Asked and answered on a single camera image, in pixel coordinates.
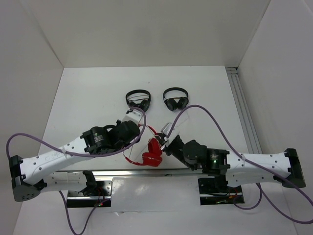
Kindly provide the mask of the red over-ear headphones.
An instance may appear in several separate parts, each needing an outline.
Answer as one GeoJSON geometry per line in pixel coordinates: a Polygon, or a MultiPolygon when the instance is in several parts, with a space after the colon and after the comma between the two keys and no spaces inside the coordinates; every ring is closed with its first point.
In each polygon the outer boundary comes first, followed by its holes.
{"type": "Polygon", "coordinates": [[[149,125],[146,125],[146,128],[150,130],[150,132],[153,134],[153,137],[149,139],[148,144],[147,144],[147,152],[143,152],[141,154],[142,156],[142,162],[136,162],[130,159],[131,156],[131,151],[129,155],[125,155],[123,152],[123,156],[125,160],[133,165],[136,166],[150,166],[150,167],[158,167],[162,163],[162,151],[160,144],[158,140],[156,139],[157,137],[157,132],[155,129],[149,125]]]}

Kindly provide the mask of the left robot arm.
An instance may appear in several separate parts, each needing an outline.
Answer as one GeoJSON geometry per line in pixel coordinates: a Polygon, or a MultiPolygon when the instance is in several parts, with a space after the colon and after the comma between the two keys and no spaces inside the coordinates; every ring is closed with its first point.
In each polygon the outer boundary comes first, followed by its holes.
{"type": "Polygon", "coordinates": [[[141,133],[133,121],[118,121],[116,125],[93,127],[66,145],[31,158],[15,155],[9,159],[12,190],[15,201],[23,202],[46,191],[71,190],[92,195],[97,188],[90,170],[63,172],[78,162],[98,156],[112,156],[122,152],[141,133]]]}

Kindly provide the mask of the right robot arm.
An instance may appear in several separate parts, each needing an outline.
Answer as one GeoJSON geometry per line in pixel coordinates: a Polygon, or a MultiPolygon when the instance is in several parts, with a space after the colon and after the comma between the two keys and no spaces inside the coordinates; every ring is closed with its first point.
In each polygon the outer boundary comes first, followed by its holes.
{"type": "Polygon", "coordinates": [[[174,156],[191,171],[213,177],[219,192],[254,183],[280,183],[285,188],[305,188],[297,151],[288,148],[278,154],[243,154],[233,150],[208,148],[195,140],[184,143],[180,136],[170,140],[157,136],[161,151],[174,156]]]}

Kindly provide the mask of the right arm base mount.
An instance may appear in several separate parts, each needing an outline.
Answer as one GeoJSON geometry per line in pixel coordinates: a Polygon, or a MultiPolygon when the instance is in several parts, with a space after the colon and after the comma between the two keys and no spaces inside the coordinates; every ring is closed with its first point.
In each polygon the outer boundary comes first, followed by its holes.
{"type": "Polygon", "coordinates": [[[199,178],[198,185],[201,206],[233,204],[234,198],[236,203],[245,203],[241,186],[236,188],[227,186],[224,189],[218,189],[215,187],[213,178],[199,178]]]}

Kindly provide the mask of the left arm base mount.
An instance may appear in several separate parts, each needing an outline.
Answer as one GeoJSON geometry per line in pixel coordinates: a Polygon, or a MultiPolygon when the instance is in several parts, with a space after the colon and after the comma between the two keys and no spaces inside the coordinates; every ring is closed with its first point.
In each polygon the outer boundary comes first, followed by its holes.
{"type": "Polygon", "coordinates": [[[68,191],[68,208],[109,208],[112,204],[113,177],[100,177],[96,179],[97,186],[93,192],[84,195],[82,192],[68,191]]]}

